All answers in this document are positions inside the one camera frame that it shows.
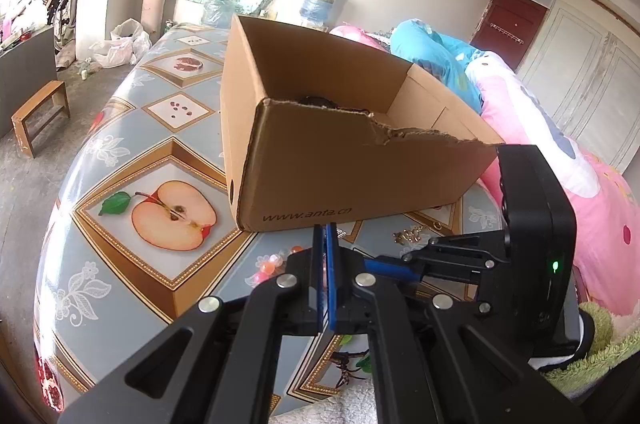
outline green leaf illustration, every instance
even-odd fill
[[[131,196],[129,196],[126,191],[118,191],[102,203],[102,207],[100,208],[100,213],[98,213],[98,215],[122,214],[127,210],[130,201]]]
[[[361,369],[365,374],[371,373],[371,356],[367,354],[367,357],[360,359],[356,363],[356,368]]]

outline white wardrobe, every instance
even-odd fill
[[[567,136],[623,172],[640,147],[640,37],[592,0],[556,0],[518,77]]]

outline blue blanket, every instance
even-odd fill
[[[482,113],[480,91],[465,74],[465,67],[481,54],[471,45],[411,19],[403,21],[391,35],[391,53],[421,66],[477,114]]]

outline metal screw head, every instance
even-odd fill
[[[220,300],[214,296],[207,296],[198,301],[200,312],[215,312],[220,308]]]
[[[449,310],[453,306],[453,299],[446,294],[436,294],[432,299],[433,306],[440,310]]]
[[[278,279],[276,280],[278,287],[283,289],[287,289],[293,287],[296,283],[298,283],[298,278],[293,276],[293,274],[280,274]]]
[[[361,287],[371,287],[376,282],[376,277],[368,272],[361,272],[356,276],[356,283]]]

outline pomegranate print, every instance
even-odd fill
[[[184,56],[178,58],[178,62],[174,65],[174,68],[183,72],[196,72],[202,68],[202,61]]]
[[[36,370],[38,380],[42,388],[42,397],[45,404],[51,406],[58,413],[62,413],[65,409],[65,402],[62,398],[60,384],[56,374],[51,369],[49,361],[39,356],[36,350]]]

